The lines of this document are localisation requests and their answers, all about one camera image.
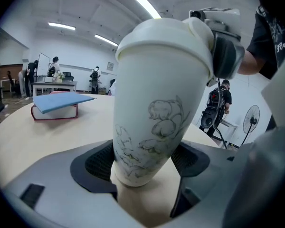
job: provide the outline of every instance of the beige tabletop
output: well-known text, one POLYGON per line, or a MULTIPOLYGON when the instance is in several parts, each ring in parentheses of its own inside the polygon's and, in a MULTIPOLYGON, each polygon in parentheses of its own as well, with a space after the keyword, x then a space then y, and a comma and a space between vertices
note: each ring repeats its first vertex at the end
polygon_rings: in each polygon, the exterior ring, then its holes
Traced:
MULTIPOLYGON (((34 122, 28 104, 0 124, 0 187, 22 173, 40 158, 82 145, 113 138, 114 97, 89 95, 97 100, 79 105, 77 119, 34 122)), ((190 125, 184 140, 218 147, 196 126, 190 125)), ((171 159, 146 185, 128 188, 114 174, 118 202, 130 215, 147 227, 169 221, 180 176, 171 159)))

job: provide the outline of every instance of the standing fan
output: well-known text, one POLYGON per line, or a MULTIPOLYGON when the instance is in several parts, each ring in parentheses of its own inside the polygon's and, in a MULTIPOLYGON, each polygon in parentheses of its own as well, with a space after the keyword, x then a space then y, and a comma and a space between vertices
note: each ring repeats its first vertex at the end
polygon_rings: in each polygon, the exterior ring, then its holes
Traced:
POLYGON ((258 108, 257 105, 253 105, 248 110, 243 122, 243 130, 244 133, 247 134, 244 141, 242 142, 242 145, 245 142, 248 134, 251 133, 256 128, 259 119, 260 119, 260 108, 258 108))

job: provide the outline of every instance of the red book cover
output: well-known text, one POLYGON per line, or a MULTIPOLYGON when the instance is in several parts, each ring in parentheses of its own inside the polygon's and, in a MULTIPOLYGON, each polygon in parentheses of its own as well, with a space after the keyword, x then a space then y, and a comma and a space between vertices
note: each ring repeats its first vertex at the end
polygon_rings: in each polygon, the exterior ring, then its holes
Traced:
MULTIPOLYGON (((66 92, 67 91, 53 91, 51 94, 59 94, 66 92)), ((30 112, 35 121, 71 119, 78 117, 78 105, 76 104, 67 106, 45 114, 42 114, 39 109, 35 105, 33 105, 31 107, 30 112)))

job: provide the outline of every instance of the black t-shirt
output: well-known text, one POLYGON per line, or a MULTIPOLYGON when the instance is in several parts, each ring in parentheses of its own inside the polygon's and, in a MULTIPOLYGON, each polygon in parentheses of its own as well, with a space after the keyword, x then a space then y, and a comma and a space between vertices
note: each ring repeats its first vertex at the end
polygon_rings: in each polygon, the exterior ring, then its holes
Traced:
POLYGON ((30 73, 34 72, 35 68, 37 68, 37 64, 36 63, 29 63, 28 64, 28 69, 30 70, 30 73))
POLYGON ((266 61, 260 73, 269 79, 285 58, 285 28, 281 21, 271 17, 262 6, 257 8, 253 37, 247 51, 266 61))
POLYGON ((232 97, 231 97, 230 91, 227 90, 226 87, 223 85, 220 86, 220 90, 223 94, 225 103, 229 103, 231 105, 232 104, 232 97))

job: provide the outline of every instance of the ceiling light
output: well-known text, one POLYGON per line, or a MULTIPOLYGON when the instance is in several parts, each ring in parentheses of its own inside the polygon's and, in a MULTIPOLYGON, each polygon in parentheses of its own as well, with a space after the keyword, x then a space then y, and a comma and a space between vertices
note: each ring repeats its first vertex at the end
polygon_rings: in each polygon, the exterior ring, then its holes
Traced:
POLYGON ((57 24, 57 23, 51 23, 49 22, 48 25, 50 26, 55 26, 55 27, 61 27, 61 28, 65 28, 65 29, 71 29, 71 30, 75 30, 76 28, 73 26, 69 26, 69 25, 63 25, 63 24, 57 24))
POLYGON ((98 34, 96 34, 95 37, 98 38, 98 39, 104 40, 105 42, 110 43, 111 45, 113 45, 115 47, 118 46, 118 44, 116 44, 115 42, 112 42, 112 41, 110 41, 110 40, 108 40, 108 39, 106 39, 106 38, 104 38, 102 36, 99 36, 98 34))
POLYGON ((160 19, 161 18, 159 13, 155 10, 155 8, 151 5, 151 3, 148 2, 148 0, 136 0, 136 1, 138 1, 144 7, 144 9, 147 10, 148 13, 151 14, 151 16, 154 19, 160 19))

